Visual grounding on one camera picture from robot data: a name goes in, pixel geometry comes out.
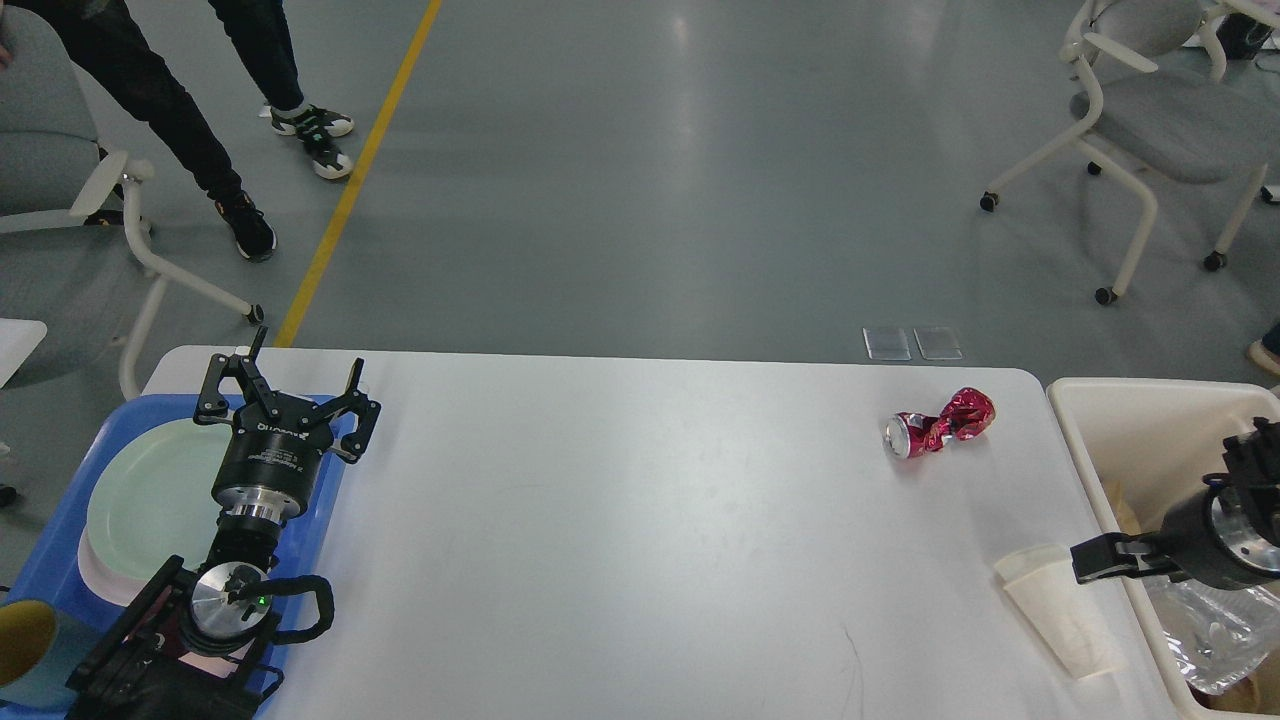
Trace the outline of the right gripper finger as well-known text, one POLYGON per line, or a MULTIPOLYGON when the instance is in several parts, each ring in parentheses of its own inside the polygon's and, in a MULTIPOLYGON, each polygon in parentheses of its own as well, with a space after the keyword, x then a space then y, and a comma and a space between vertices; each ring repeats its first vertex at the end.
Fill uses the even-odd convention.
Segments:
POLYGON ((1176 574, 1176 564, 1161 548, 1156 533, 1103 533, 1074 544, 1070 560, 1076 583, 1082 585, 1116 577, 1176 574))

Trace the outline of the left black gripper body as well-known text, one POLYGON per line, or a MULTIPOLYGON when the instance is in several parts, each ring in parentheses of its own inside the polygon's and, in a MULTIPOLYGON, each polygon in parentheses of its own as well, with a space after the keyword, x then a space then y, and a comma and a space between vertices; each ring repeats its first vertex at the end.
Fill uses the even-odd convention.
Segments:
POLYGON ((247 402, 232 416, 232 438, 215 477, 211 497, 230 515, 289 521, 307 511, 330 427, 301 425, 316 419, 319 401, 282 395, 273 416, 261 402, 247 402))

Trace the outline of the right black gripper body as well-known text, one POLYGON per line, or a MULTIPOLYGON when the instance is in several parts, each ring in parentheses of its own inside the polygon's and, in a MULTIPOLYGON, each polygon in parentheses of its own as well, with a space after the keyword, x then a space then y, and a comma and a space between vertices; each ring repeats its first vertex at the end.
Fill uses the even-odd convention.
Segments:
POLYGON ((1226 486, 1206 486, 1171 506, 1160 546, 1178 575, 1217 589, 1243 591, 1279 579, 1277 543, 1251 525, 1226 486))

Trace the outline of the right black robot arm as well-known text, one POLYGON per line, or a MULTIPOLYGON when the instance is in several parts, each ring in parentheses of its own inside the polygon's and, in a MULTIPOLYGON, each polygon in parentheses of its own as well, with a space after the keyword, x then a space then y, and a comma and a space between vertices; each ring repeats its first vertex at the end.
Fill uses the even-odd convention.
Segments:
POLYGON ((1279 578, 1279 428, 1257 416, 1254 430, 1224 439, 1224 471, 1172 505, 1156 532, 1110 532, 1070 550, 1076 582, 1169 577, 1221 591, 1279 578))

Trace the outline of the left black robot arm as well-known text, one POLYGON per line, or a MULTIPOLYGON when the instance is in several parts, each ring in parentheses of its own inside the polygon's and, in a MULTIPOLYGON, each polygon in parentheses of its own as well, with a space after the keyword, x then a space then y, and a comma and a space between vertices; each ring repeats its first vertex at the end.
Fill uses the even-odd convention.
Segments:
POLYGON ((328 579, 273 577, 288 521, 305 515, 328 454, 355 464, 381 406, 360 387, 324 402, 274 389, 259 370, 265 334, 248 351, 216 354, 195 406, 201 427, 225 424, 230 442, 211 488, 220 506, 207 557, 187 570, 169 557, 67 679, 70 719, 251 719, 274 693, 255 691, 273 646, 307 643, 332 628, 328 579))

